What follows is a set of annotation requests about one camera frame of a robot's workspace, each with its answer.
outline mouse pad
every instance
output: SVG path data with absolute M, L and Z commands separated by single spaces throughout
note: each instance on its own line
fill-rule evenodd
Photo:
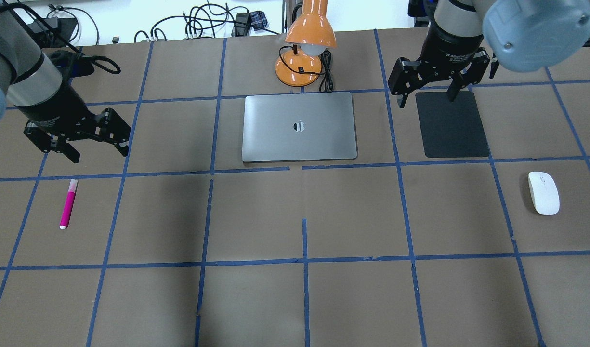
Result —
M 426 157 L 489 156 L 484 126 L 472 92 L 460 92 L 452 103 L 445 92 L 417 93 L 415 97 Z

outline laptop logo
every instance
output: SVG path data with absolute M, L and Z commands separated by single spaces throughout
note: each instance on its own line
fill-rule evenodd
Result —
M 298 133 L 303 132 L 305 130 L 303 121 L 300 119 L 297 123 L 293 124 L 293 129 L 295 129 L 295 131 Z

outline orange desk lamp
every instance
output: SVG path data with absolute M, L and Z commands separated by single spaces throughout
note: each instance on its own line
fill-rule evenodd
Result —
M 292 43 L 293 49 L 280 51 L 281 57 L 275 62 L 275 74 L 284 84 L 306 86 L 316 81 L 323 65 L 318 55 L 326 48 L 337 47 L 326 15 L 327 0 L 303 0 L 301 16 L 286 34 L 286 42 Z

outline pink marker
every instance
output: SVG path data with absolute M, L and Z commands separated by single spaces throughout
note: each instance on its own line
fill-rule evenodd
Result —
M 59 222 L 59 228 L 64 230 L 70 223 L 70 215 L 72 215 L 72 206 L 74 205 L 74 197 L 77 194 L 77 184 L 79 181 L 70 180 L 70 187 L 68 187 L 68 197 L 66 197 L 66 204 L 62 212 L 62 220 Z

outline light bulb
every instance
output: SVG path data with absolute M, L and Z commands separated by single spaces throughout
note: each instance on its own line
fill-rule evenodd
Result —
M 301 50 L 306 53 L 307 55 L 318 56 L 321 55 L 325 51 L 325 46 L 321 46 L 319 44 L 308 44 L 302 43 L 299 45 Z

